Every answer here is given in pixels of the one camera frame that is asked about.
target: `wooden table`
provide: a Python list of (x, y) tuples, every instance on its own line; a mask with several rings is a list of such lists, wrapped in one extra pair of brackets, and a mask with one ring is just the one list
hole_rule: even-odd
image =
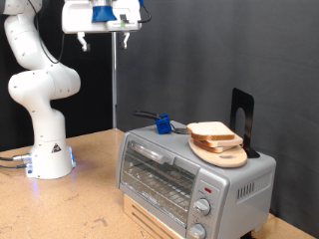
[[(122, 136), (120, 130), (110, 129), (68, 138), (77, 166), (60, 179), (27, 178), (24, 169), (0, 168), (0, 238), (150, 238), (124, 213), (123, 194), (116, 188)], [(0, 156), (28, 150), (14, 149)], [(254, 236), (314, 238), (273, 215)]]

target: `cable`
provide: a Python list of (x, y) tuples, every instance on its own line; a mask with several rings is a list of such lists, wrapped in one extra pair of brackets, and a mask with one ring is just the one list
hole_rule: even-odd
[(13, 161), (12, 157), (0, 157), (0, 160), (2, 161)]
[(0, 167), (4, 167), (4, 168), (24, 168), (27, 167), (27, 164), (20, 164), (17, 166), (4, 166), (4, 165), (0, 165)]
[(64, 52), (64, 39), (65, 39), (65, 33), (63, 33), (63, 36), (62, 36), (62, 49), (61, 49), (61, 53), (60, 53), (60, 57), (58, 59), (57, 62), (54, 62), (52, 61), (52, 59), (48, 56), (44, 46), (43, 46), (43, 42), (42, 42), (42, 39), (41, 39), (41, 36), (40, 36), (40, 27), (39, 27), (39, 19), (38, 19), (38, 13), (36, 11), (36, 9), (34, 8), (33, 4), (31, 3), (30, 0), (28, 0), (28, 2), (30, 3), (31, 7), (33, 8), (33, 11), (34, 13), (36, 14), (36, 26), (37, 26), (37, 30), (38, 30), (38, 34), (39, 34), (39, 41), (40, 41), (40, 45), (41, 45), (41, 48), (44, 52), (44, 54), (46, 55), (46, 57), (50, 60), (50, 62), (52, 62), (53, 64), (58, 64), (61, 62), (61, 59), (62, 59), (62, 56), (63, 56), (63, 52)]
[(170, 125), (172, 126), (172, 128), (173, 128), (174, 130), (176, 130), (175, 126), (174, 126), (172, 123), (171, 123)]
[(149, 12), (149, 10), (146, 8), (145, 5), (142, 6), (146, 11), (147, 13), (149, 14), (149, 18), (147, 20), (144, 20), (144, 21), (139, 21), (139, 23), (146, 23), (146, 22), (149, 22), (151, 19), (152, 19), (152, 16), (151, 16), (151, 13)]

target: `control panel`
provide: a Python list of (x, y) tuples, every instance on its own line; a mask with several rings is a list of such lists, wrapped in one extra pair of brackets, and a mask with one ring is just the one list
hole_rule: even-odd
[(219, 189), (201, 180), (199, 182), (196, 200), (193, 202), (191, 226), (187, 230), (188, 237), (192, 239), (205, 239), (210, 234), (214, 221), (214, 209), (217, 204)]

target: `bread slice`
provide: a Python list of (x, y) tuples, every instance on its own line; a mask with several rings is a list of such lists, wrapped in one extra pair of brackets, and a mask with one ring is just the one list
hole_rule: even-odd
[(193, 122), (187, 126), (187, 131), (196, 140), (226, 140), (235, 138), (235, 133), (220, 121)]
[(242, 144), (243, 140), (237, 134), (234, 139), (229, 140), (200, 140), (202, 144), (208, 147), (226, 147), (226, 146), (236, 146)]
[(198, 146), (202, 149), (205, 149), (205, 150), (210, 151), (210, 152), (215, 152), (215, 153), (224, 152), (224, 151), (229, 150), (231, 148), (234, 148), (236, 146), (236, 145), (234, 145), (234, 146), (210, 147), (210, 146), (207, 146), (207, 145), (201, 143), (201, 141), (199, 141), (199, 140), (194, 140), (193, 144), (195, 144), (196, 146)]

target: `toaster oven door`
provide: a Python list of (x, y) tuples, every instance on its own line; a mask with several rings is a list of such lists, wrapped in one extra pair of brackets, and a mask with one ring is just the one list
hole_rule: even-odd
[(121, 183), (184, 228), (197, 172), (159, 147), (137, 138), (126, 142)]

